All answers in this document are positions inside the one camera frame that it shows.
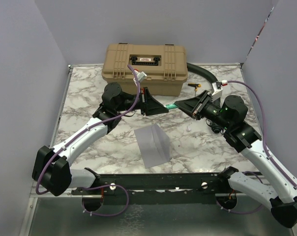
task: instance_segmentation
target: white wall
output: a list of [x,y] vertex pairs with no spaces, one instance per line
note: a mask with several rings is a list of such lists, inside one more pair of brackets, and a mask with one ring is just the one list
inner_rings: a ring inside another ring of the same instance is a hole
[[297,0],[278,2],[243,72],[263,102],[267,144],[297,177]]
[[110,43],[183,45],[189,62],[244,62],[274,0],[35,0],[69,64]]
[[18,235],[67,64],[33,0],[0,0],[0,236]]

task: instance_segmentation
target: tan toolbox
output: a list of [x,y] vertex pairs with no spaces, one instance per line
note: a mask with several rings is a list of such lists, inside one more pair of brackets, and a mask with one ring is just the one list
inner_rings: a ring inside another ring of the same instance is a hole
[[124,92],[135,94],[134,76],[128,64],[148,75],[141,87],[148,87],[152,95],[178,96],[188,78],[183,46],[110,44],[101,73],[103,79],[118,82]]

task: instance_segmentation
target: toolbox label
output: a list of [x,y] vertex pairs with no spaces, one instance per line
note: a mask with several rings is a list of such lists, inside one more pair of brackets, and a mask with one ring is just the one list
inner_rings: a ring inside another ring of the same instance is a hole
[[140,58],[140,61],[152,61],[152,58]]

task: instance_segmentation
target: marble countertop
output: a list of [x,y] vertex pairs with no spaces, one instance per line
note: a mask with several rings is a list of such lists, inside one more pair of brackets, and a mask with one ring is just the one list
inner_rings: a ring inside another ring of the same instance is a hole
[[[218,80],[243,81],[239,66],[203,66]],[[65,140],[87,123],[101,103],[106,82],[101,76],[102,66],[75,67],[66,95],[60,119],[56,144]],[[194,89],[187,83],[200,83],[210,90],[210,84],[202,77],[189,73],[179,97],[155,96],[162,104],[170,104],[194,96]],[[240,95],[249,107],[246,121],[256,130],[258,123],[247,90],[239,84],[224,87],[222,101],[230,94]],[[145,169],[134,129],[159,124],[171,140],[171,161]],[[167,114],[143,117],[136,112],[133,117],[124,117],[118,126],[105,137],[92,144],[73,163],[72,169],[89,167],[100,174],[144,174],[144,173],[206,173],[219,172],[234,166],[240,171],[257,169],[231,148],[221,134],[214,134],[205,120],[192,120],[179,109]]]

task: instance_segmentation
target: black hose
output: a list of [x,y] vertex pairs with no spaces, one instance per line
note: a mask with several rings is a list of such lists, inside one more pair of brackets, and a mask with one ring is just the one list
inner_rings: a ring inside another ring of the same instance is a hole
[[[197,65],[191,64],[187,62],[187,68],[188,71],[200,75],[203,78],[205,78],[212,86],[212,83],[218,82],[217,78],[215,75],[213,75],[211,72],[209,72],[208,70],[205,70],[202,67],[199,67]],[[215,101],[213,101],[214,105],[221,107],[221,101],[220,99],[217,99]],[[220,126],[218,126],[217,124],[215,124],[214,122],[210,122],[209,126],[211,127],[211,130],[215,133],[218,134],[221,132],[222,128]]]
[[187,68],[188,68],[188,71],[195,73],[197,75],[200,75],[203,78],[205,78],[211,85],[212,85],[212,83],[218,82],[215,75],[213,75],[211,72],[209,72],[208,70],[205,70],[202,67],[199,67],[197,65],[187,62]]

